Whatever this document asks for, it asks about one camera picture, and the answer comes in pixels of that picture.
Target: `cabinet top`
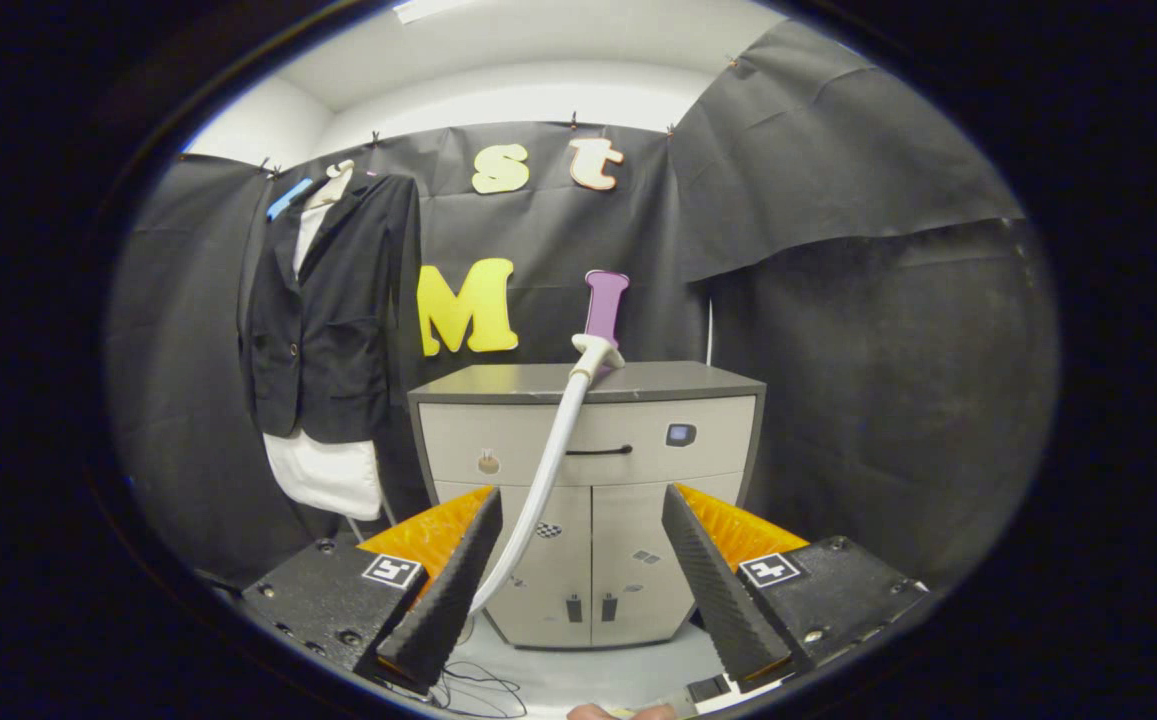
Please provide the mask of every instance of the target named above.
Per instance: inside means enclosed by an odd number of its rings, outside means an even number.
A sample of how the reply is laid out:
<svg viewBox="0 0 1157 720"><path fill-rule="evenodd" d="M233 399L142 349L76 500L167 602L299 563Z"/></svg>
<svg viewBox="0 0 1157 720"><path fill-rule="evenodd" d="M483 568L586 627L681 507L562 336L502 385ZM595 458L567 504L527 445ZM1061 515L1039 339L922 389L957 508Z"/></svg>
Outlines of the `cabinet top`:
<svg viewBox="0 0 1157 720"><path fill-rule="evenodd" d="M555 405L569 383L569 363L470 365L410 391L414 402ZM693 401L765 395L765 383L693 361L627 363L605 369L583 402Z"/></svg>

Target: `blue clip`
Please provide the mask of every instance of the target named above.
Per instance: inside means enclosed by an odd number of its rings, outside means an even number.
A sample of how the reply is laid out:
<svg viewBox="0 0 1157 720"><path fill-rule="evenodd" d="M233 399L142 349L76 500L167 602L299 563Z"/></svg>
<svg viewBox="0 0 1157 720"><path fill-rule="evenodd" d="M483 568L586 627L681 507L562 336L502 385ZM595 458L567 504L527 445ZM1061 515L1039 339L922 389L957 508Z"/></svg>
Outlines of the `blue clip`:
<svg viewBox="0 0 1157 720"><path fill-rule="evenodd" d="M295 197L299 197L304 190L312 185L312 178L303 178L302 182L295 184L290 188L289 192L286 192L280 200L272 203L271 208L267 208L267 219L275 220L277 215L280 215L285 208L289 208L289 204L294 201Z"/></svg>

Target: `jacket pocket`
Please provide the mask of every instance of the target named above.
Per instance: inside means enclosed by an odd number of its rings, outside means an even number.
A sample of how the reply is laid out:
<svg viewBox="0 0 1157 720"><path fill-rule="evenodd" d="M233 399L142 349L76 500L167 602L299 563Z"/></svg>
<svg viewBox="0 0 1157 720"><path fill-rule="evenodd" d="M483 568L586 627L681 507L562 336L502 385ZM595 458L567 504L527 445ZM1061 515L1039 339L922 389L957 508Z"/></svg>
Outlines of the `jacket pocket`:
<svg viewBox="0 0 1157 720"><path fill-rule="evenodd" d="M386 348L376 316L325 324L325 369L330 397L359 397L386 390Z"/></svg>
<svg viewBox="0 0 1157 720"><path fill-rule="evenodd" d="M271 395L272 382L285 366L283 357L277 357L277 338L272 333L253 332L250 357L253 366L255 397Z"/></svg>

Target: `white cloth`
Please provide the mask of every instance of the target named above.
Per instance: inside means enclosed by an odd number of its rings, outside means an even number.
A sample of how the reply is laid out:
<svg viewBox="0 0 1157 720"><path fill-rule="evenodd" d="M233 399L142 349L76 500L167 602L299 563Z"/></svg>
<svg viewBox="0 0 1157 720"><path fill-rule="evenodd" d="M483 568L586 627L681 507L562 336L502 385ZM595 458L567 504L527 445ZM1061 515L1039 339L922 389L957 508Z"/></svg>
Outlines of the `white cloth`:
<svg viewBox="0 0 1157 720"><path fill-rule="evenodd" d="M320 205L316 210L303 213L302 225L299 225L299 244L294 247L294 277L299 277L299 270L307 258L307 249L312 245L312 237L320 229L320 223L325 222L325 215L330 214L332 205Z"/></svg>
<svg viewBox="0 0 1157 720"><path fill-rule="evenodd" d="M345 172L351 176L351 170ZM294 247L294 277L332 205L305 211ZM382 506L378 461L373 441L323 443L295 428L288 438L263 433L277 484L295 501L355 520L377 520Z"/></svg>

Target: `cabinet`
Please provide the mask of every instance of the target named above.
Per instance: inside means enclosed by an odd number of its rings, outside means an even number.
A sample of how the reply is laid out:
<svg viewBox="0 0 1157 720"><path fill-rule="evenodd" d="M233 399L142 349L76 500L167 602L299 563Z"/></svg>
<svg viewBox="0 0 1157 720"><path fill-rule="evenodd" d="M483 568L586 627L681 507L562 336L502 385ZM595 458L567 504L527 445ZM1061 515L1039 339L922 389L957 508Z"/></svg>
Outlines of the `cabinet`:
<svg viewBox="0 0 1157 720"><path fill-rule="evenodd" d="M435 502L500 487L498 561L533 482L569 365L477 365L410 392ZM588 391L557 485L486 610L522 647L670 639L693 607L662 530L679 482L727 502L746 491L764 384L701 363L628 363Z"/></svg>

